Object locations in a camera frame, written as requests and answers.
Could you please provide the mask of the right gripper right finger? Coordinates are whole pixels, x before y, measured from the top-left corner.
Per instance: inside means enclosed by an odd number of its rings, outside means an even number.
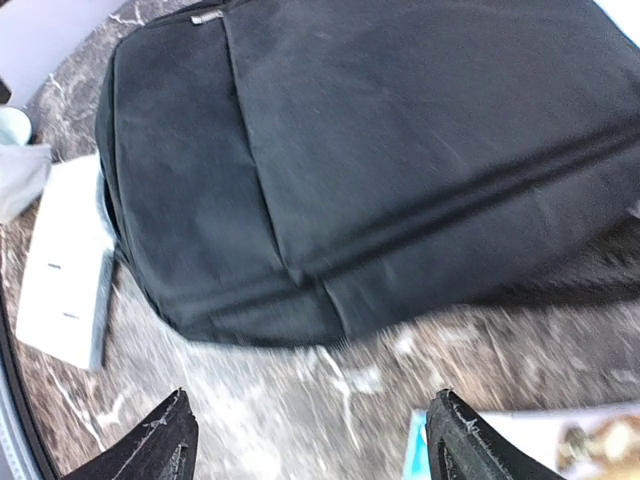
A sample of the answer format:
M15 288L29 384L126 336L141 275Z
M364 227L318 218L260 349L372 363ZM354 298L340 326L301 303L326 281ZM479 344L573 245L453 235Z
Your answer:
M430 474L440 480L549 480L559 474L507 441L449 389L427 411Z

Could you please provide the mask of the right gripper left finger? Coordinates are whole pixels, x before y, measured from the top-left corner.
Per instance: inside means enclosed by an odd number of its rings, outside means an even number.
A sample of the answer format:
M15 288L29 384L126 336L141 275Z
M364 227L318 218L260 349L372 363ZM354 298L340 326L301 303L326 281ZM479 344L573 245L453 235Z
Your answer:
M177 389L127 435L67 480L194 478L199 427L185 390Z

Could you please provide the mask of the dog picture book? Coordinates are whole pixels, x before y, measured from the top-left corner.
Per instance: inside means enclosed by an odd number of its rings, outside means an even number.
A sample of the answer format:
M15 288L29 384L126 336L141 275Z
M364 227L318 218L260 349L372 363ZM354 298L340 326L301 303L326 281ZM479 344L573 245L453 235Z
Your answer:
M622 403L575 410L483 412L481 417L534 460L567 479L578 479L602 473L605 467L595 454L570 452L563 446L570 441L570 431L589 436L591 446L602 443L598 451L618 461L622 458L622 449L615 442L639 438L621 424L638 415L637 403Z

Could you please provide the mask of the grey notebook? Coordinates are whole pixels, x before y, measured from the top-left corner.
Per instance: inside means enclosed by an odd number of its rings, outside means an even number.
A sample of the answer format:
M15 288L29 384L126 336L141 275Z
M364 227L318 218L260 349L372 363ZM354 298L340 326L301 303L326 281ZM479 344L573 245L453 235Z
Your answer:
M98 155L54 165L24 268L17 339L80 369L100 369L114 251Z

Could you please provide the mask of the black student bag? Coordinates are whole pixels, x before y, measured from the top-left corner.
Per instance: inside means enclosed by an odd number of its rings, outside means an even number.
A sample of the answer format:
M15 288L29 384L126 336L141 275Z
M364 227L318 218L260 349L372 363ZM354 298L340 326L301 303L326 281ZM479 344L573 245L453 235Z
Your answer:
M453 304L627 297L639 47L593 1L203 1L121 39L95 137L184 338L331 345Z

